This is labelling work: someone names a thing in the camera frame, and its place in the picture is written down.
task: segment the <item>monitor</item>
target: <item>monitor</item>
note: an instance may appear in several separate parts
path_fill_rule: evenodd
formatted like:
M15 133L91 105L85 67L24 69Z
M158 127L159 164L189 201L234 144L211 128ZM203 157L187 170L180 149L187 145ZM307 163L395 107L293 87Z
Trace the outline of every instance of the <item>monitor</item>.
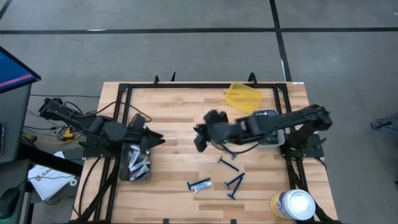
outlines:
M0 47L0 93L31 84L41 77Z

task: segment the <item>can lid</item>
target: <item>can lid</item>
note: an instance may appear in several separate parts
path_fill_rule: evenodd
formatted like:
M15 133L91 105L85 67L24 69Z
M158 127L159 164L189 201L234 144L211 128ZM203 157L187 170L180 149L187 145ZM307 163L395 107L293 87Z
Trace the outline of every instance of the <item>can lid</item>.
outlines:
M286 195L286 210L296 220L308 220L315 213L315 201L304 190L291 190Z

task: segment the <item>white paper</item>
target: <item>white paper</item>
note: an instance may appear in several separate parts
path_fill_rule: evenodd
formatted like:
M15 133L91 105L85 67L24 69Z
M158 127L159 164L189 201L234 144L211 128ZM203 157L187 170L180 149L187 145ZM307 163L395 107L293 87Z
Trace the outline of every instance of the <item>white paper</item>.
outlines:
M63 152L56 152L54 155L61 157L62 159L65 158L63 156ZM51 178L61 177L61 178L48 179L40 177L51 177ZM30 179L29 181L32 183L33 187L40 195L40 198L42 200L48 200L53 195L55 195L59 190L61 190L62 187L67 185L69 181L73 180L75 176L53 170L52 168L36 165L29 171L27 178Z

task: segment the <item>butcher block tabletop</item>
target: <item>butcher block tabletop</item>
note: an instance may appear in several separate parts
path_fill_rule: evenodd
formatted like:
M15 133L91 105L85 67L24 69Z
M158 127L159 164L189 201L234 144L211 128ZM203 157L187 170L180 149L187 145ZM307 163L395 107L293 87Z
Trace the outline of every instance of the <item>butcher block tabletop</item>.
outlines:
M119 82L105 82L98 109L116 100ZM303 83L286 83L292 110L308 106L307 92ZM278 147L257 147L235 160L226 152L208 144L203 153L198 153L193 143L193 127L203 123L209 110L225 111L230 122L247 116L245 112L225 103L222 88L134 88L130 104L152 117L148 127L164 135L166 142L153 148L152 177L148 181L118 181L111 223L295 223L294 220L275 216L270 199L277 192L290 190L285 159ZM258 88L263 92L259 109L276 109L274 93L270 88ZM285 113L283 94L280 93L282 110ZM123 113L121 105L119 121ZM113 116L114 105L101 114ZM129 110L129 120L136 114ZM228 145L240 151L250 145ZM224 164L217 164L220 155L235 165L237 172ZM76 196L78 208L80 192L87 173L96 158L87 159L81 174ZM88 178L83 194L82 211L98 193L104 159L100 159ZM303 160L308 188L319 206L331 218L337 219L325 167L315 159ZM244 179L236 192L236 200L230 199L224 182L229 182L244 172ZM213 185L193 194L187 182L211 178ZM108 196L104 196L101 219L105 218Z

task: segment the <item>gray floor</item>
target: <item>gray floor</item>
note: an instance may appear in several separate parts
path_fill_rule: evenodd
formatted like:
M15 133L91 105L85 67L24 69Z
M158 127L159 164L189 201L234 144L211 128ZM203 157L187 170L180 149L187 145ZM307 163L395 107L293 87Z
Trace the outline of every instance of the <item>gray floor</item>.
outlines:
M282 27L398 27L397 1L276 0ZM2 30L272 27L268 1L13 0ZM369 122L398 111L398 32L284 34L292 79L334 125L322 133L336 210L347 223L396 223L398 134ZM275 34L2 35L0 45L39 73L38 94L99 95L104 81L282 81ZM32 97L36 112L43 98ZM68 98L83 110L98 99ZM27 116L27 125L50 124ZM75 147L39 147L55 152ZM34 223L67 222L74 199L37 204Z

